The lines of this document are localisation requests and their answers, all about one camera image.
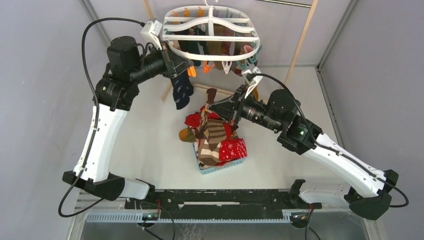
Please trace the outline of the navy santa sock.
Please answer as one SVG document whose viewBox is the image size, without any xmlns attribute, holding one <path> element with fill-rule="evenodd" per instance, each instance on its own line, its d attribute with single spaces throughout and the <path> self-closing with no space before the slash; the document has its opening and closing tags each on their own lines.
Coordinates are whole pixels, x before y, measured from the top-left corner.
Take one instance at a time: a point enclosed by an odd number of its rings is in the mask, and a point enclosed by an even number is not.
<svg viewBox="0 0 424 240">
<path fill-rule="evenodd" d="M 171 79 L 173 87 L 172 96 L 177 110 L 185 108 L 190 97 L 194 94 L 194 87 L 190 82 L 190 77 L 187 71 Z"/>
</svg>

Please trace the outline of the white round clip hanger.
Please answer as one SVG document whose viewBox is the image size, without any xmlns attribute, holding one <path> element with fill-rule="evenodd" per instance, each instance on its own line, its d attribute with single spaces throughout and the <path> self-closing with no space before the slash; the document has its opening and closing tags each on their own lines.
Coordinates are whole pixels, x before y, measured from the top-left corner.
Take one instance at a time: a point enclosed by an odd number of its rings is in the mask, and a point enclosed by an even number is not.
<svg viewBox="0 0 424 240">
<path fill-rule="evenodd" d="M 189 53 L 173 47 L 185 58 L 197 61 L 236 62 L 252 58 L 262 50 L 260 37 L 247 14 L 232 7 L 212 5 L 187 5 L 167 12 L 163 19 L 161 38 L 176 43 L 182 41 L 212 44 L 249 45 L 245 53 Z"/>
</svg>

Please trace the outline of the orange clothes clip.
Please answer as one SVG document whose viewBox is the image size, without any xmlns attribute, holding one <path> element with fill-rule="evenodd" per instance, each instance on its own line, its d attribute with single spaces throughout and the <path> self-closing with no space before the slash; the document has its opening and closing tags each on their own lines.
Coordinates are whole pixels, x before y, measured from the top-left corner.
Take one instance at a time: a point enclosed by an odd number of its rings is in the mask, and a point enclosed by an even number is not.
<svg viewBox="0 0 424 240">
<path fill-rule="evenodd" d="M 195 67 L 194 66 L 190 66 L 187 69 L 187 74 L 188 74 L 189 77 L 196 77 L 197 76 L 197 72 L 196 72 Z"/>
</svg>

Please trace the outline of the brown argyle sock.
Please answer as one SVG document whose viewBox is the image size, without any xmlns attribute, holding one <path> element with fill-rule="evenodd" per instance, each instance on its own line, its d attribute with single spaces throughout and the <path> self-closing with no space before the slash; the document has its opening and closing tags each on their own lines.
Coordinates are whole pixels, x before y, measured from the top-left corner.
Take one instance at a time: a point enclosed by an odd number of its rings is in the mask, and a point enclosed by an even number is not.
<svg viewBox="0 0 424 240">
<path fill-rule="evenodd" d="M 213 144 L 228 140 L 231 136 L 227 127 L 225 127 L 225 122 L 211 110 L 216 95 L 216 88 L 206 90 L 206 103 L 200 112 L 200 125 L 196 128 L 194 134 L 196 139 L 206 139 Z"/>
</svg>

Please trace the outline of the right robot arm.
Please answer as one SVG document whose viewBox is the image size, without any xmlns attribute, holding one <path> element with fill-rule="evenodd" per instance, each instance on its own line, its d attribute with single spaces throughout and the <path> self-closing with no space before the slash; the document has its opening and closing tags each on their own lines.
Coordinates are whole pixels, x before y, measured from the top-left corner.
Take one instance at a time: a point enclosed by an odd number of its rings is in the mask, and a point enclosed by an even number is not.
<svg viewBox="0 0 424 240">
<path fill-rule="evenodd" d="M 273 91 L 267 102 L 247 93 L 244 85 L 209 106 L 230 125 L 245 119 L 278 134 L 287 150 L 315 160 L 343 179 L 343 183 L 317 183 L 297 179 L 289 190 L 295 208 L 321 204 L 347 207 L 356 215 L 379 219 L 391 206 L 390 191 L 399 175 L 374 168 L 339 146 L 322 129 L 299 114 L 300 102 L 287 89 Z"/>
</svg>

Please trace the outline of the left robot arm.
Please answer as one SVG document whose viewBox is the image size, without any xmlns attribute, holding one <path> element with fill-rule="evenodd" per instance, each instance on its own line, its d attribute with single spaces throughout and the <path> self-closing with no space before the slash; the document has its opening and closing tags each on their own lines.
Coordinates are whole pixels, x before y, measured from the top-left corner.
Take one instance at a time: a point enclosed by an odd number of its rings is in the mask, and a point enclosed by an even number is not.
<svg viewBox="0 0 424 240">
<path fill-rule="evenodd" d="M 143 208 L 156 203 L 151 185 L 109 171 L 118 132 L 139 94 L 138 85 L 158 75 L 173 79 L 193 66 L 193 61 L 173 52 L 160 42 L 148 55 L 139 52 L 131 36 L 113 39 L 107 48 L 108 72 L 94 88 L 92 123 L 80 160 L 73 170 L 63 173 L 62 181 L 104 200 L 133 198 Z"/>
</svg>

